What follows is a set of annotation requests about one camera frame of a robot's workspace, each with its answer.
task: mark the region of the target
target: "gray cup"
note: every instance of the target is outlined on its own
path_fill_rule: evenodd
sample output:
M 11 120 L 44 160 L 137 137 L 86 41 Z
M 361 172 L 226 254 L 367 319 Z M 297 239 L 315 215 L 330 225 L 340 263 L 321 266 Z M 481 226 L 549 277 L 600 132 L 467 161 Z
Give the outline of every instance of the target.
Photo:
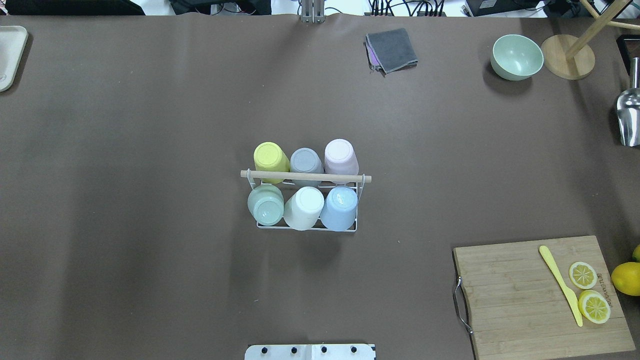
M 323 174 L 324 167 L 318 154 L 308 147 L 303 147 L 296 150 L 291 155 L 291 172 L 304 172 L 307 174 Z M 313 180 L 294 180 L 294 184 L 304 187 L 311 186 L 317 187 L 320 185 L 320 181 Z

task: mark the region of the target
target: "white tray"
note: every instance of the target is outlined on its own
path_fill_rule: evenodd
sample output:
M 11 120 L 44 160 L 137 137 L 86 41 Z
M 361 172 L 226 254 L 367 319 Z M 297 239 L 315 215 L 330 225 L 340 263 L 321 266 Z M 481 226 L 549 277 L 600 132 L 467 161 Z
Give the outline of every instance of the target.
M 13 84 L 28 37 L 22 26 L 0 26 L 0 92 Z

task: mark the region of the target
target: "cup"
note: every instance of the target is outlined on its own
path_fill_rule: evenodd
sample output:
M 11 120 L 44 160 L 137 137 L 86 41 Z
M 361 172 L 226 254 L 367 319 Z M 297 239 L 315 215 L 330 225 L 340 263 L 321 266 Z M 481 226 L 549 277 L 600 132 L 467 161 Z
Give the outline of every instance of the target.
M 273 142 L 263 142 L 253 152 L 255 169 L 260 171 L 289 172 L 290 163 L 284 151 Z M 284 179 L 262 179 L 269 184 L 281 183 Z
M 317 188 L 300 188 L 284 206 L 284 221 L 295 230 L 309 230 L 317 222 L 324 196 Z
M 277 224 L 284 214 L 282 192 L 270 184 L 263 184 L 253 189 L 246 204 L 255 221 L 265 226 Z
M 329 230 L 345 231 L 356 220 L 358 195 L 347 186 L 336 186 L 326 197 L 320 221 Z
M 324 148 L 324 172 L 337 175 L 358 175 L 360 167 L 351 143 L 345 139 L 335 139 Z M 346 184 L 346 181 L 334 181 Z
M 323 174 L 324 167 L 322 166 L 322 160 L 318 154 L 308 147 L 296 150 L 291 155 L 291 172 L 304 172 L 308 174 Z M 318 186 L 321 181 L 313 180 L 294 180 L 294 184 L 303 186 Z

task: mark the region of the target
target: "folded towel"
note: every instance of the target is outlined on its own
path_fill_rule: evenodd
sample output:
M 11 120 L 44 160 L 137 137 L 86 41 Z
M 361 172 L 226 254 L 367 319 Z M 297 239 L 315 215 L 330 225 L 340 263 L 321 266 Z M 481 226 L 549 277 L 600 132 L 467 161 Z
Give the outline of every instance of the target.
M 365 45 L 372 70 L 382 68 L 388 74 L 418 64 L 418 57 L 404 28 L 367 34 Z

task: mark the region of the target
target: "brown tablecloth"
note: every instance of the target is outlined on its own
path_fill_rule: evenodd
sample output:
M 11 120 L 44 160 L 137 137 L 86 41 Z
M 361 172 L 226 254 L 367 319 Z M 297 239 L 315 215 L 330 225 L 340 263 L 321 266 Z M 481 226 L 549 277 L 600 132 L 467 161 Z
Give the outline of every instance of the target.
M 378 359 L 473 359 L 454 247 L 594 234 L 611 271 L 640 243 L 640 151 L 613 112 L 620 31 L 591 41 L 581 81 L 489 64 L 501 35 L 541 44 L 591 21 L 6 17 L 30 36 L 0 93 L 0 358 L 357 341 Z M 418 66 L 371 72 L 365 34 L 400 27 Z M 239 177 L 255 146 L 322 154 L 334 138 L 373 177 L 358 231 L 257 229 Z M 638 299 L 620 300 L 638 339 Z

